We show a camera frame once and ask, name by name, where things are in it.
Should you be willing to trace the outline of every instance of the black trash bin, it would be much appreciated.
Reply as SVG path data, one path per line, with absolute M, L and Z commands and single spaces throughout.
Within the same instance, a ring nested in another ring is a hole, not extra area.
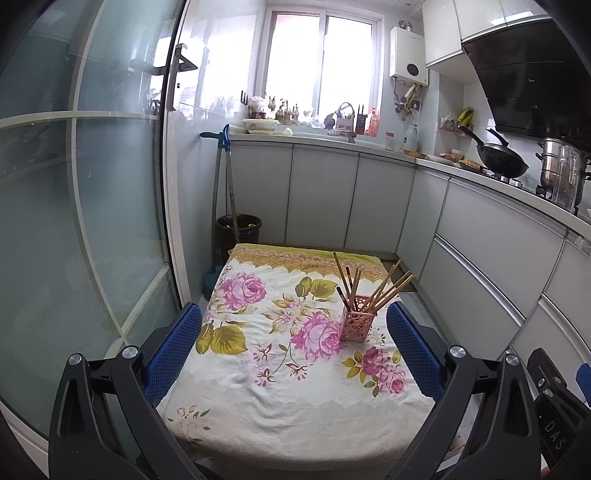
M 240 243 L 257 244 L 261 231 L 262 220 L 254 215 L 238 214 L 238 234 Z M 232 215 L 225 215 L 216 222 L 217 241 L 222 250 L 222 262 L 225 265 L 230 258 L 229 251 L 236 246 Z

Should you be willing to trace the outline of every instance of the mop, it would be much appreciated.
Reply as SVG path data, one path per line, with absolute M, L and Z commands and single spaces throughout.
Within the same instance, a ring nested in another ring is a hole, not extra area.
M 222 267 L 216 266 L 216 217 L 217 217 L 217 190 L 220 177 L 220 165 L 222 163 L 222 150 L 226 151 L 226 175 L 228 181 L 228 190 L 230 194 L 230 209 L 232 211 L 232 227 L 234 231 L 234 238 L 236 244 L 240 243 L 240 234 L 238 232 L 238 214 L 236 213 L 236 200 L 234 198 L 234 183 L 232 180 L 232 146 L 230 143 L 230 125 L 226 125 L 222 132 L 215 134 L 213 132 L 203 132 L 200 134 L 202 138 L 216 138 L 217 139 L 217 157 L 216 169 L 213 180 L 213 203 L 212 203 L 212 267 L 209 273 L 205 274 L 203 279 L 203 295 L 208 300 L 211 299 L 213 290 L 215 289 L 217 279 L 222 272 Z

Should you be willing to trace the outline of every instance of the frosted glass panel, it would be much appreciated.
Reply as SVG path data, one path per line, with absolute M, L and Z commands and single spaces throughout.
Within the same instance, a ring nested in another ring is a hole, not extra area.
M 177 0 L 106 0 L 84 67 L 80 110 L 151 113 L 164 76 L 150 67 L 166 64 L 178 9 Z
M 117 332 L 76 233 L 66 122 L 0 130 L 0 395 L 47 434 L 68 357 L 103 358 Z
M 141 346 L 156 328 L 170 325 L 180 312 L 173 278 L 168 273 L 148 300 L 142 313 L 129 331 L 130 345 Z
M 0 118 L 68 110 L 76 63 L 72 39 L 92 5 L 96 9 L 90 0 L 56 0 L 33 25 L 0 76 Z
M 166 263 L 156 121 L 78 120 L 80 202 L 96 268 L 122 325 Z

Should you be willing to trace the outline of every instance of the floral tablecloth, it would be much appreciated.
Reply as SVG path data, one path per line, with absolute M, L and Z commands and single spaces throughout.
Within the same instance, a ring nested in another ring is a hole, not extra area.
M 361 268 L 359 294 L 386 271 Z M 341 284 L 330 252 L 238 245 L 204 313 L 202 333 L 158 407 L 189 456 L 321 470 L 397 460 L 433 401 L 420 393 L 385 322 L 341 342 Z

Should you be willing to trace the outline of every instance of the frying pan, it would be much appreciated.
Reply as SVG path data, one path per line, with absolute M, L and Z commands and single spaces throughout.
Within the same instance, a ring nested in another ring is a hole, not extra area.
M 509 142 L 492 128 L 486 130 L 497 137 L 502 145 L 496 143 L 485 144 L 472 130 L 462 125 L 460 129 L 476 141 L 478 155 L 480 155 L 480 159 L 491 172 L 509 179 L 515 179 L 521 177 L 529 168 L 519 154 L 509 148 Z

